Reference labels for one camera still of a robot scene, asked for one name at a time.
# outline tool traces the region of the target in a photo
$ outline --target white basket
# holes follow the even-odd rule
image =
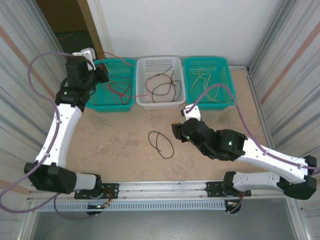
[[[173,73],[172,80],[176,81],[174,82],[175,87],[171,84],[164,84],[171,82],[169,77],[162,74],[165,71],[167,71],[165,74],[169,77],[171,77]],[[155,89],[155,87],[157,87],[157,89],[154,90],[154,93],[158,95],[153,95],[152,99],[152,94],[146,89],[146,86],[151,92]],[[175,56],[140,58],[136,63],[135,94],[137,96],[148,94],[148,96],[136,97],[136,103],[143,106],[147,110],[174,109],[180,104],[183,104],[186,101],[186,87],[181,60]]]

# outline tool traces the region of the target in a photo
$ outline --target teal basket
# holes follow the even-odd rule
[[[106,64],[109,70],[109,78],[113,82],[116,82],[114,90],[123,93],[128,85],[131,84],[131,90],[129,89],[125,95],[134,96],[136,94],[136,60],[124,59],[126,62],[134,65],[129,66],[117,58],[102,59],[101,62]],[[100,64],[100,60],[94,61],[95,65]],[[123,96],[122,99],[118,94],[112,93],[108,84],[100,83],[96,86],[95,93],[90,97],[86,107],[94,109],[99,113],[106,112],[129,112],[134,105],[134,97]]]
[[[226,85],[236,97],[228,62],[223,57],[188,57],[184,59],[186,101],[193,104],[200,95],[214,84]],[[215,87],[205,95],[198,106],[200,110],[223,110],[234,105],[229,93]]]

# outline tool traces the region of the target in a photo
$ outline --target plastic basket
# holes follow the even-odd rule
[[[205,89],[214,84],[226,85],[236,97],[228,62],[225,58],[188,57],[184,59],[183,66],[188,104],[196,102]],[[201,110],[223,110],[232,105],[234,105],[234,101],[222,87],[211,89],[198,104]]]
[[[172,80],[176,81],[174,82],[175,86],[167,84],[171,82],[168,76],[171,77],[172,73]],[[146,87],[151,92],[154,90],[154,93],[158,95],[152,96]],[[181,60],[174,56],[140,58],[136,63],[136,95],[147,95],[136,98],[136,103],[147,110],[172,109],[184,103],[186,101],[186,88]]]
[[[128,96],[134,96],[136,91],[136,60],[134,59],[124,59],[126,62],[134,65],[134,67],[129,66],[117,58],[102,59],[101,62],[106,64],[109,70],[109,77],[112,81],[117,82],[117,86],[123,89],[128,87],[127,84],[130,82],[131,92],[128,90],[125,94]],[[100,60],[94,61],[95,65],[100,64]],[[112,93],[107,83],[100,83],[96,86],[95,93],[90,97],[87,102],[86,107],[94,109],[97,112],[128,112],[132,108],[135,99],[134,97],[122,97]]]

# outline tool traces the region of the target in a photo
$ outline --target corrugated metal wall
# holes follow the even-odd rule
[[[59,51],[57,40],[33,1],[0,2],[0,191],[24,175],[46,139],[52,108],[32,92],[27,66],[39,53]],[[37,90],[54,98],[66,76],[64,59],[48,56],[34,64]],[[30,182],[22,182],[3,198],[9,208],[25,209]],[[24,214],[0,210],[0,239],[18,239]]]
[[[249,72],[276,149],[320,166],[320,1],[286,1],[273,25]],[[320,239],[319,190],[300,204]]]

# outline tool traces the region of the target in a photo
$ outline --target beige table surface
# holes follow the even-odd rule
[[[265,137],[243,70],[231,71],[239,106],[244,118],[260,141]],[[211,160],[188,142],[181,143],[172,134],[171,123],[184,122],[180,110],[145,110],[133,105],[130,112],[98,113],[86,108],[68,149],[67,169],[75,172],[100,174],[102,181],[183,181],[221,180],[225,172],[263,172],[245,163]],[[214,130],[232,129],[246,135],[235,106],[220,111],[201,111],[202,120]],[[148,142],[148,133],[158,131],[167,136],[174,155],[163,159]],[[170,156],[169,142],[159,137],[159,148]]]

